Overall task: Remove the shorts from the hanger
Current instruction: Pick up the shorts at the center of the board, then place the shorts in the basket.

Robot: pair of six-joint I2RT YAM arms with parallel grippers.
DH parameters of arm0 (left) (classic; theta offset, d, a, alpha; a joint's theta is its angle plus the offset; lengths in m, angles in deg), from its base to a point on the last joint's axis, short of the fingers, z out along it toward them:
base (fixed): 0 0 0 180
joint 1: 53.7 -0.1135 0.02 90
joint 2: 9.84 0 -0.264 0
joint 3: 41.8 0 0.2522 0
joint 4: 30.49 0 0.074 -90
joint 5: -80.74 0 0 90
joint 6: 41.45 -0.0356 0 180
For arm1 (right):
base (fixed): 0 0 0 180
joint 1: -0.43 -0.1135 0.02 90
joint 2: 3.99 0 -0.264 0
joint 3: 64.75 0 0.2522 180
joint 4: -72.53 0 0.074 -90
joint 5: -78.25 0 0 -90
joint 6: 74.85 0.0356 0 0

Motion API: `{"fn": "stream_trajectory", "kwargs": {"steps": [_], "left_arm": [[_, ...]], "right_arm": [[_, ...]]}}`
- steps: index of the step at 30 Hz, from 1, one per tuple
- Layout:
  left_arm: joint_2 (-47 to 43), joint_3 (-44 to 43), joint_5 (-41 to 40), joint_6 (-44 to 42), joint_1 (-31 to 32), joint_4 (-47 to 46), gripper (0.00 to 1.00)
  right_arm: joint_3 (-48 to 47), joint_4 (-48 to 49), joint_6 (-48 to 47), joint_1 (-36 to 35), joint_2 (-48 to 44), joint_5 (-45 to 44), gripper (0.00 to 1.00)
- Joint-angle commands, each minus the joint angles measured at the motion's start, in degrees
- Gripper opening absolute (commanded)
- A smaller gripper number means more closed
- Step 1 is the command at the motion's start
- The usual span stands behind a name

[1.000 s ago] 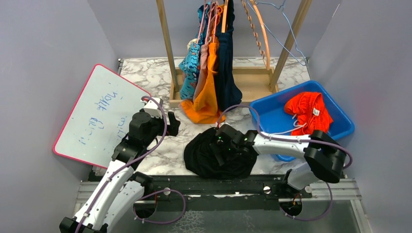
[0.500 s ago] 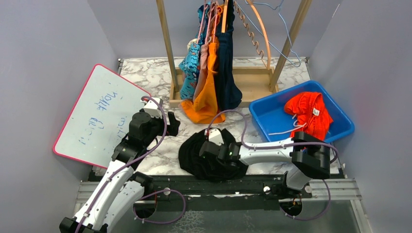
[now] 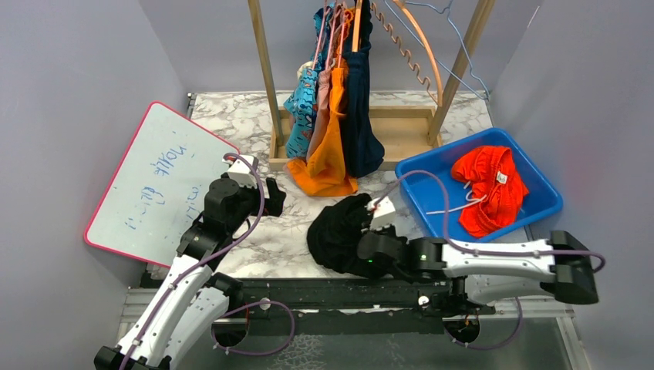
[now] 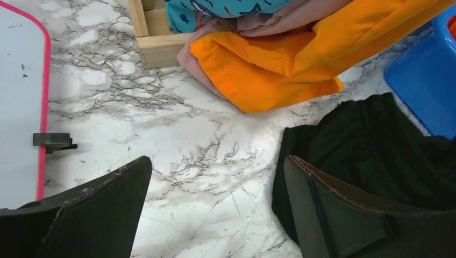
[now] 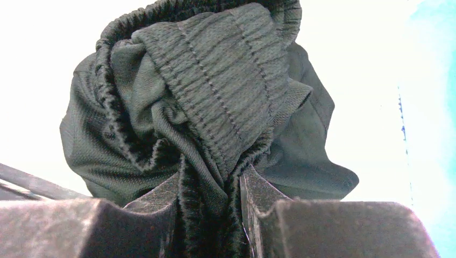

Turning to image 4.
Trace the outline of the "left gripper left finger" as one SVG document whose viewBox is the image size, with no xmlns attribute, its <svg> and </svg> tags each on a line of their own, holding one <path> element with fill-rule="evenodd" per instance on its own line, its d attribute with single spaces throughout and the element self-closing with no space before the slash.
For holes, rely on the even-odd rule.
<svg viewBox="0 0 456 258">
<path fill-rule="evenodd" d="M 1 209 L 1 257 L 130 257 L 152 174 L 141 156 L 59 194 Z"/>
</svg>

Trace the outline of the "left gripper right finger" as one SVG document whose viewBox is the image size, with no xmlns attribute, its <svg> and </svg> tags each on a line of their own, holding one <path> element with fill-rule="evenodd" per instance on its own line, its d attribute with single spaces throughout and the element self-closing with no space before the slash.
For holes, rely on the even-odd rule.
<svg viewBox="0 0 456 258">
<path fill-rule="evenodd" d="M 288 156 L 284 175 L 304 257 L 455 257 L 455 211 L 373 195 Z"/>
</svg>

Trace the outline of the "black shorts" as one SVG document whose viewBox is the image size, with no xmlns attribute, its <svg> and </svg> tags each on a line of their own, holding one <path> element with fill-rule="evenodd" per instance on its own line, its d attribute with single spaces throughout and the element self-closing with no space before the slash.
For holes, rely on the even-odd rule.
<svg viewBox="0 0 456 258">
<path fill-rule="evenodd" d="M 283 168 L 289 155 L 395 202 L 438 211 L 455 208 L 455 140 L 423 135 L 391 93 L 342 102 L 317 125 L 283 131 L 272 210 L 297 241 Z"/>
</svg>

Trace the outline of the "red-orange shorts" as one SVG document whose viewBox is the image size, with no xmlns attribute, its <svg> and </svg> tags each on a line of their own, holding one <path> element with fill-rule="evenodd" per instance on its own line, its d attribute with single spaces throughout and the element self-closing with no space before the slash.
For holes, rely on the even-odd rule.
<svg viewBox="0 0 456 258">
<path fill-rule="evenodd" d="M 448 20 L 447 27 L 450 35 L 456 40 L 456 15 Z"/>
</svg>

